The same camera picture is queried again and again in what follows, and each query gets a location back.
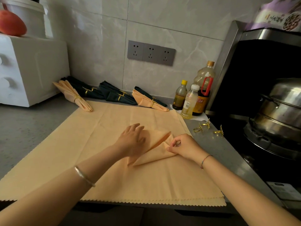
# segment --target forearm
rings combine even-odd
[[[196,161],[201,165],[203,159],[201,156]],[[301,225],[298,219],[266,198],[215,158],[208,157],[203,163],[203,168],[248,225]]]
[[[78,164],[95,183],[120,158],[113,146]],[[0,225],[57,225],[91,186],[70,168],[0,212]]]

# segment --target folded napkin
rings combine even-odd
[[[106,81],[99,84],[99,90],[102,92],[107,102],[121,102],[129,105],[137,105],[133,96]]]
[[[160,104],[160,105],[162,105],[162,106],[164,106],[164,107],[167,107],[167,104],[165,104],[165,103],[163,103],[162,101],[160,101],[160,100],[154,98],[152,95],[150,95],[149,93],[145,92],[145,91],[144,91],[143,89],[141,89],[140,87],[135,86],[134,89],[137,90],[139,93],[141,93],[141,94],[147,96],[149,99],[154,100],[154,101],[157,102],[158,104]]]
[[[165,108],[164,106],[158,104],[154,100],[148,98],[147,96],[139,93],[137,90],[133,90],[132,93],[133,97],[135,98],[136,102],[139,106],[148,107],[148,108],[154,108],[163,112],[168,112],[169,109]]]
[[[72,76],[67,76],[66,78],[64,77],[61,80],[63,81],[68,80],[71,86],[78,92],[78,94],[81,97],[104,100],[104,96],[99,89],[92,87]]]
[[[53,82],[53,84],[65,95],[65,98],[77,104],[80,108],[86,112],[91,112],[91,106],[78,94],[78,92],[71,86],[71,84],[66,80],[60,80],[58,83]]]
[[[171,132],[142,130],[140,136],[145,138],[142,155],[129,157],[128,165],[137,166],[176,155],[166,150],[173,140]]]

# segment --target red handle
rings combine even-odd
[[[208,83],[208,87],[207,87],[207,89],[206,89],[206,92],[203,93],[203,87],[204,87],[204,84],[205,84],[205,81],[206,81],[207,78],[210,78],[210,80],[209,80],[209,83]],[[213,78],[212,78],[212,77],[206,77],[206,78],[204,79],[203,85],[202,85],[202,88],[201,88],[201,92],[202,92],[202,94],[203,94],[204,96],[208,96],[208,94],[209,94],[209,92],[210,92],[210,89],[211,89],[212,82],[213,82]]]

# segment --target dark green napkin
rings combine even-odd
[[[163,103],[162,101],[159,101],[158,99],[154,98],[152,95],[150,95],[149,93],[145,92],[143,89],[141,89],[140,87],[135,86],[135,90],[137,90],[139,93],[147,96],[149,99],[152,99],[154,102],[167,107],[167,104]]]
[[[105,99],[102,92],[99,89],[92,87],[72,76],[61,78],[61,80],[67,80],[81,97],[96,98],[100,100]]]
[[[99,84],[99,90],[108,102],[121,102],[129,105],[137,105],[137,102],[132,95],[118,89],[107,81],[103,81]]]

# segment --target stainless steel pot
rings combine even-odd
[[[301,78],[278,79],[252,126],[263,135],[301,143]]]

